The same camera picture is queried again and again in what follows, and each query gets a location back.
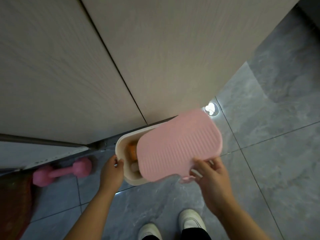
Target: tiled floor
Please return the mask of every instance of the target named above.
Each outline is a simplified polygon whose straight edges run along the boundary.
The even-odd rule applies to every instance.
[[[273,239],[319,239],[320,36],[292,10],[213,99],[224,139],[222,160],[239,203]],[[87,178],[66,176],[38,192],[29,239],[63,239],[92,199],[110,149],[95,153]],[[227,239],[195,183],[173,176],[115,195],[103,239],[135,239],[147,223],[164,239],[178,234],[186,208],[203,217],[212,239]]]

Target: pink lid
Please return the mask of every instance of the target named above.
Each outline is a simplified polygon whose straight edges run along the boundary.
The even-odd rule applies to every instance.
[[[201,109],[178,115],[151,130],[137,145],[139,170],[148,181],[172,174],[187,180],[193,157],[206,160],[218,157],[221,151],[221,133]]]

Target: white container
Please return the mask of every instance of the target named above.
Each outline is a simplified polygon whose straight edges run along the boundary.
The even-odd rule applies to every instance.
[[[130,132],[128,134],[123,135],[117,141],[115,145],[115,154],[118,159],[124,160],[123,172],[124,179],[130,185],[141,185],[145,184],[148,181],[141,176],[139,172],[132,172],[130,169],[130,160],[129,160],[129,152],[127,151],[127,145],[131,142],[138,141],[140,137],[142,137],[145,133],[157,128],[161,124],[152,125],[143,129],[136,130],[134,132]]]

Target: shoe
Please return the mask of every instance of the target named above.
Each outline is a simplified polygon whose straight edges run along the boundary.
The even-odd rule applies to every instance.
[[[161,234],[157,226],[153,223],[148,223],[144,225],[138,233],[138,240],[142,240],[144,237],[148,235],[153,235],[162,240]]]
[[[196,211],[191,209],[184,210],[180,213],[179,227],[181,231],[186,228],[202,228],[203,230],[207,231],[201,216]]]

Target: dumbbell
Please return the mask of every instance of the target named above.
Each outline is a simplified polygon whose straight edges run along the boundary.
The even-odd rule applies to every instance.
[[[33,173],[33,184],[39,187],[44,187],[51,184],[54,181],[54,178],[69,173],[73,173],[78,178],[84,178],[90,174],[91,168],[92,163],[87,157],[82,157],[76,160],[71,167],[67,168],[54,170],[50,165],[46,165]]]

